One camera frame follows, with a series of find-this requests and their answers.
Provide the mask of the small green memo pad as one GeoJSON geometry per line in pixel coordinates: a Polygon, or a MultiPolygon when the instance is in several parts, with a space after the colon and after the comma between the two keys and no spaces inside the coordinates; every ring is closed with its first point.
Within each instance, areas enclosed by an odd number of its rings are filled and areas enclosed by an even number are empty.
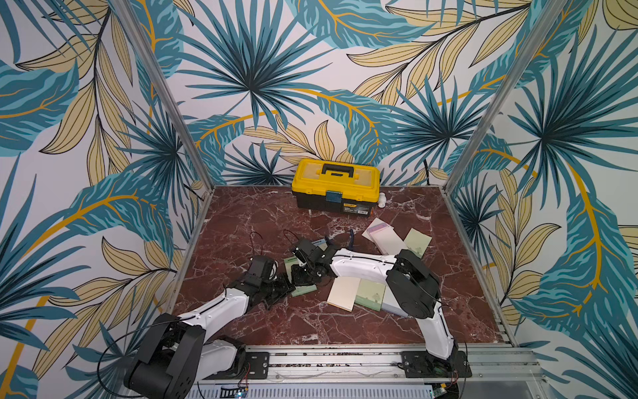
{"type": "MultiPolygon", "coordinates": [[[[298,264],[298,259],[296,257],[290,257],[284,259],[285,269],[287,273],[287,277],[290,283],[292,283],[292,266],[294,264],[298,264]]],[[[304,294],[309,294],[317,290],[316,285],[309,286],[296,286],[294,291],[292,291],[292,297],[298,297],[304,294]]]]}

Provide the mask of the yellow topped cream memo pad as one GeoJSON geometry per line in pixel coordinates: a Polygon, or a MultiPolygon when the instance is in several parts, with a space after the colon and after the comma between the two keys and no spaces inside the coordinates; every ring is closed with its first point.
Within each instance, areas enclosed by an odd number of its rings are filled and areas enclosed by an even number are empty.
{"type": "Polygon", "coordinates": [[[351,312],[357,297],[361,280],[354,277],[337,277],[333,280],[327,303],[351,312]]]}

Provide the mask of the large green memo pad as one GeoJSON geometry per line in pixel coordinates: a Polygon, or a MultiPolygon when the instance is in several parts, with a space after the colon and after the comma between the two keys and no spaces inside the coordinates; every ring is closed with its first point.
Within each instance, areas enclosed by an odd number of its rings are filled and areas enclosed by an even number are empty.
{"type": "Polygon", "coordinates": [[[385,284],[362,279],[357,289],[355,304],[379,312],[384,296],[385,284]]]}

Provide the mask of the pink memo pad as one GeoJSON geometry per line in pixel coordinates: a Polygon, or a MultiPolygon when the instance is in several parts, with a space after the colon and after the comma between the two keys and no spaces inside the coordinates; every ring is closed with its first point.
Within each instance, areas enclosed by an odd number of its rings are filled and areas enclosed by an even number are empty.
{"type": "Polygon", "coordinates": [[[404,241],[400,238],[400,236],[398,236],[393,228],[380,229],[376,232],[371,232],[370,236],[372,237],[376,247],[384,255],[397,255],[403,249],[407,249],[404,241]]]}

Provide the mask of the blue topped cream memo pad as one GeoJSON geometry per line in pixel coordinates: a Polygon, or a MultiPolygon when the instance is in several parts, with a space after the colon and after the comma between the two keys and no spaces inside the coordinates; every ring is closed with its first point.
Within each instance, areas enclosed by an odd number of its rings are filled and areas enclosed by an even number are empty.
{"type": "Polygon", "coordinates": [[[327,241],[325,239],[317,239],[312,241],[312,244],[319,247],[321,250],[325,250],[328,246],[327,241]]]}

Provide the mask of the grey white memo pad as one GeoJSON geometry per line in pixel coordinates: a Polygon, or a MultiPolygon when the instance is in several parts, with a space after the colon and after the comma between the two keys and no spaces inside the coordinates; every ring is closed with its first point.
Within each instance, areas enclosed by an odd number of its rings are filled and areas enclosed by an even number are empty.
{"type": "Polygon", "coordinates": [[[407,312],[405,312],[400,305],[398,304],[397,300],[395,299],[394,295],[392,294],[392,292],[390,291],[386,291],[384,294],[384,298],[381,304],[381,309],[383,311],[389,312],[391,314],[395,314],[397,316],[403,317],[403,318],[408,318],[409,314],[407,314],[407,312]]]}

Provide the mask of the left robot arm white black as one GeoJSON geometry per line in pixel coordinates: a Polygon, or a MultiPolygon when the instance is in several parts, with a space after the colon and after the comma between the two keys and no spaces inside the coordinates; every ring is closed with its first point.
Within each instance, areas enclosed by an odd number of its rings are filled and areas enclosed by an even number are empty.
{"type": "Polygon", "coordinates": [[[206,377],[240,374],[244,346],[232,338],[209,339],[259,304],[270,308],[295,290],[277,266],[255,255],[248,271],[215,299],[179,316],[161,314],[144,334],[124,386],[142,398],[184,398],[206,377]]]}

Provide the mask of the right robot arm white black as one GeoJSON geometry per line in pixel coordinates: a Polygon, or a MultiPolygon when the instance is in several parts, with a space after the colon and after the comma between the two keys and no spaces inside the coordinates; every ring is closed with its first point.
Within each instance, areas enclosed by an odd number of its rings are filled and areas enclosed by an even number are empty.
{"type": "Polygon", "coordinates": [[[295,285],[312,285],[330,278],[357,278],[385,284],[397,304],[423,323],[422,333],[430,357],[450,362],[458,344],[448,328],[441,301],[440,280],[421,258],[408,249],[396,255],[362,254],[329,245],[321,249],[308,239],[291,252],[300,262],[292,271],[295,285]]]}

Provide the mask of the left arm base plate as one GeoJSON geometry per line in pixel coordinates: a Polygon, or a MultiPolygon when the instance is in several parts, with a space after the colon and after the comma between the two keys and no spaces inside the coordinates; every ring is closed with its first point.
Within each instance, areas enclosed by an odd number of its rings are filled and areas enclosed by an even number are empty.
{"type": "Polygon", "coordinates": [[[248,376],[251,380],[266,380],[269,370],[269,352],[241,352],[232,366],[215,373],[209,372],[202,378],[203,382],[216,380],[235,380],[248,376]]]}

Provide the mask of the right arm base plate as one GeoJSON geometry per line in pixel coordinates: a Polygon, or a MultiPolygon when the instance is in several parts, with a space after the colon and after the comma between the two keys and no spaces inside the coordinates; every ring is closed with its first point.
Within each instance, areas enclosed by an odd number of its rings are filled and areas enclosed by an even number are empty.
{"type": "Polygon", "coordinates": [[[472,377],[466,352],[453,351],[448,359],[440,359],[426,351],[400,353],[400,365],[407,378],[438,378],[455,380],[472,377]]]}

